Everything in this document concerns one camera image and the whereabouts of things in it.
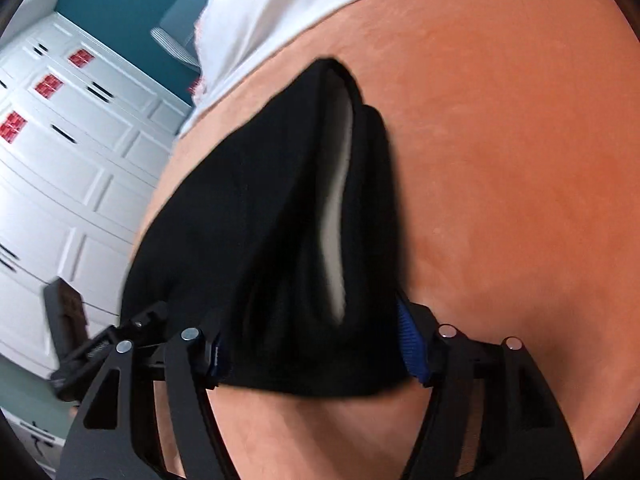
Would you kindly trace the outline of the red box on nightstand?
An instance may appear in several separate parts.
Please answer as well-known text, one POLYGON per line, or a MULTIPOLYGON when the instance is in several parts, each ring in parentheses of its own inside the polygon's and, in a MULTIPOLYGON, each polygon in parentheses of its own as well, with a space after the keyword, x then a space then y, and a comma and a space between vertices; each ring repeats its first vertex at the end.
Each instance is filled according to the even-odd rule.
POLYGON ((188 91, 191 96, 195 96, 198 93, 198 88, 200 88, 201 82, 202 78, 198 77, 192 82, 192 84, 190 84, 188 91))

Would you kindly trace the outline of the black pants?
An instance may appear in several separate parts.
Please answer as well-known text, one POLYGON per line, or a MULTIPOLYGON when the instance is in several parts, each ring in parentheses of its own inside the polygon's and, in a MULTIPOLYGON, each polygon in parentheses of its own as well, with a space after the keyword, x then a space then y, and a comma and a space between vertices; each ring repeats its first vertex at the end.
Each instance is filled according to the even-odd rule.
POLYGON ((384 122, 334 58, 311 63, 180 183, 122 291, 175 335, 222 315, 230 386, 375 396, 409 374, 384 122))

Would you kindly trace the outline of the grey upholstered headboard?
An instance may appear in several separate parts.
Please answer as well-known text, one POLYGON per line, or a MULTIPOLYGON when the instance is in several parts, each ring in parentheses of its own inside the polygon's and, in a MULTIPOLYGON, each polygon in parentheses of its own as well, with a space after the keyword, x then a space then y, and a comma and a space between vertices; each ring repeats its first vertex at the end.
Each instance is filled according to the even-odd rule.
POLYGON ((176 0, 150 30, 154 41, 171 57, 194 72, 200 71, 195 51, 195 24, 208 0, 176 0))

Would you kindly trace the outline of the white bed sheet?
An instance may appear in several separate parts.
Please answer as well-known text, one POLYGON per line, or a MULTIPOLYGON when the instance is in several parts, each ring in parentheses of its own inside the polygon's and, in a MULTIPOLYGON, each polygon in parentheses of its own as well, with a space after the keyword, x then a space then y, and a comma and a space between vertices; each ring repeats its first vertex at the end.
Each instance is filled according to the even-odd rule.
POLYGON ((202 82, 179 136, 185 136, 203 114, 267 58, 356 1, 208 0, 195 24, 202 82))

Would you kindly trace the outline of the white panelled wardrobe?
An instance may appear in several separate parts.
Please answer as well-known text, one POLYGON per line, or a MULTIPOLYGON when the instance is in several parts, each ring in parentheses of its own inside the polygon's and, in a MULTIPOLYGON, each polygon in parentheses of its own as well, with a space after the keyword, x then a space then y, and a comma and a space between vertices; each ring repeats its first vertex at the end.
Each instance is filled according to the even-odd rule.
POLYGON ((43 286, 62 278, 88 330, 116 322, 134 236, 190 108, 64 16, 1 52, 1 352, 58 365, 43 286))

